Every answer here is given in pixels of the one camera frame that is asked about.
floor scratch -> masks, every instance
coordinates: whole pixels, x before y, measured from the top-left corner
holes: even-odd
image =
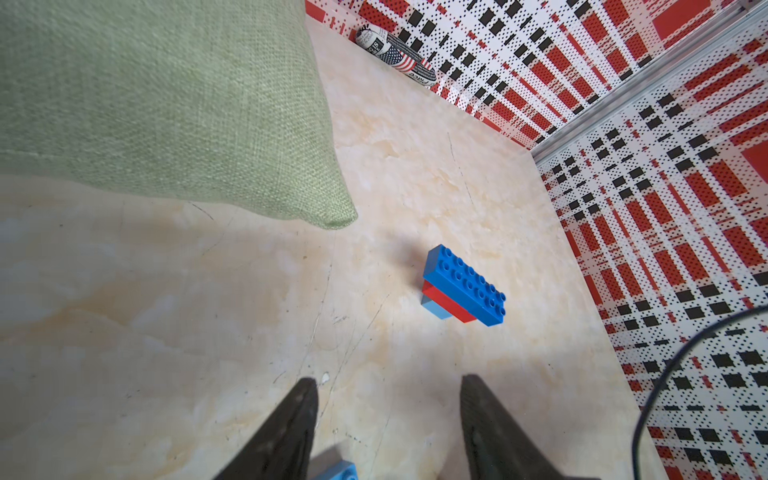
[[[448,133],[448,145],[451,146],[451,157],[453,157],[453,163],[456,164],[456,167],[458,168],[458,172],[462,175],[462,180],[464,180],[464,188],[467,189],[467,195],[469,195],[469,201],[472,202],[472,208],[477,211],[477,207],[475,206],[475,201],[472,199],[472,194],[469,193],[469,185],[467,185],[467,180],[464,178],[464,172],[462,172],[462,168],[458,165],[458,161],[456,161],[456,156],[453,154],[453,142],[451,142],[451,134]]]
[[[322,412],[320,412],[320,417],[317,419],[317,426],[315,427],[315,431],[317,431],[317,427],[320,426],[320,420],[323,417],[323,415],[326,412],[326,408],[328,407],[328,403],[331,401],[331,398],[333,397],[333,388],[336,387],[336,380],[339,378],[339,375],[341,375],[341,370],[346,365],[349,358],[346,356],[347,353],[349,353],[349,347],[352,345],[352,339],[355,338],[355,327],[357,327],[357,321],[354,322],[352,325],[352,335],[349,336],[349,342],[346,344],[346,350],[344,352],[344,357],[341,360],[341,364],[339,365],[339,370],[336,372],[336,376],[333,377],[333,382],[331,382],[331,388],[328,391],[328,399],[326,400],[326,404],[323,406]]]
[[[210,249],[214,248],[216,245],[218,245],[218,244],[219,244],[219,242],[220,242],[221,240],[223,240],[223,239],[224,239],[224,235],[226,235],[226,234],[227,234],[227,229],[230,227],[230,223],[232,223],[232,219],[233,219],[233,218],[235,218],[235,215],[237,215],[237,214],[233,214],[233,215],[232,215],[232,217],[230,217],[230,221],[228,221],[228,222],[227,222],[227,226],[224,228],[224,231],[221,233],[221,237],[219,237],[219,240],[216,240],[216,243],[214,243],[213,245],[211,245],[210,247],[208,247],[208,248],[207,248],[207,249],[206,249],[206,250],[203,252],[203,254],[202,254],[202,255],[200,255],[201,257],[204,257],[206,253],[210,252]]]
[[[310,348],[312,348],[312,343],[315,341],[315,333],[317,333],[317,324],[320,322],[320,315],[323,314],[323,306],[325,306],[326,303],[326,295],[328,295],[328,285],[331,283],[331,272],[333,272],[333,258],[336,256],[336,232],[333,232],[333,249],[331,250],[331,264],[328,266],[328,277],[326,278],[326,291],[323,292],[323,299],[320,300],[320,308],[317,310],[317,316],[315,317],[315,326],[312,328],[312,336],[310,337],[310,343],[306,346],[306,351],[304,352],[304,358],[301,359],[301,363],[299,364],[299,371],[296,373],[296,381],[299,381],[299,377],[301,376],[301,369],[304,367],[304,362],[306,361],[307,356],[310,354]]]
[[[379,457],[379,450],[382,448],[382,442],[384,441],[384,435],[386,435],[386,428],[389,426],[389,417],[392,416],[392,404],[395,403],[395,397],[392,397],[392,403],[389,404],[389,413],[387,413],[386,416],[386,424],[384,424],[384,431],[382,432],[382,436],[379,439],[379,446],[376,447],[376,453],[373,455],[373,463],[371,464],[371,475],[373,475],[373,467],[376,466],[376,458]]]
[[[214,218],[208,212],[206,212],[202,208],[198,207],[197,205],[193,204],[192,202],[190,202],[189,204],[192,205],[193,207],[197,208],[199,211],[203,212],[204,214],[206,214],[208,216],[208,218],[210,218],[212,221],[215,222]]]
[[[123,234],[123,222],[125,222],[125,200],[123,200],[123,206],[120,208],[120,230],[118,236]]]
[[[376,317],[379,316],[379,313],[382,311],[382,307],[384,306],[384,302],[386,302],[386,299],[388,299],[388,298],[389,298],[389,293],[386,294],[386,296],[384,297],[384,300],[382,300],[382,304],[379,305],[379,309],[376,311],[376,315],[373,316],[373,318],[371,319],[371,322],[368,324],[366,329],[363,330],[362,335],[360,336],[360,339],[355,344],[355,348],[353,348],[352,352],[349,354],[350,357],[355,352],[355,350],[357,349],[358,345],[360,345],[360,342],[362,342],[363,337],[366,336],[366,333],[368,332],[368,329],[371,328],[371,325],[373,325],[373,323],[376,321]]]

red lego brick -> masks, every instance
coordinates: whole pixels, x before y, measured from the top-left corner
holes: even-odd
[[[461,320],[464,323],[471,322],[472,320],[477,320],[475,317],[472,316],[472,314],[463,308],[461,306],[451,300],[447,295],[445,295],[440,290],[437,290],[437,287],[432,285],[430,282],[424,280],[424,286],[422,287],[422,293],[424,293],[426,296],[428,296],[432,301],[440,305],[442,308],[448,310],[448,313],[455,316],[459,320]]]

stacked lego bricks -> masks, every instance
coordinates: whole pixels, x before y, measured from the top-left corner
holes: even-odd
[[[486,326],[504,322],[506,295],[443,245],[429,251],[422,293],[424,308],[440,319],[479,319]]]

rolled newspaper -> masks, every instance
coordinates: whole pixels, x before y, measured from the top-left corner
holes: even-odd
[[[376,25],[365,24],[357,31],[355,43],[387,65],[425,87],[437,83],[435,69],[404,41]]]

plaid wall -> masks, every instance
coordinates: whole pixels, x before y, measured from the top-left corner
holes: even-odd
[[[533,148],[733,0],[307,0],[353,38],[386,28],[435,67],[432,89]]]
[[[539,165],[638,405],[768,303],[768,18],[744,24]],[[649,421],[669,478],[766,477],[766,362],[753,319],[673,374]]]

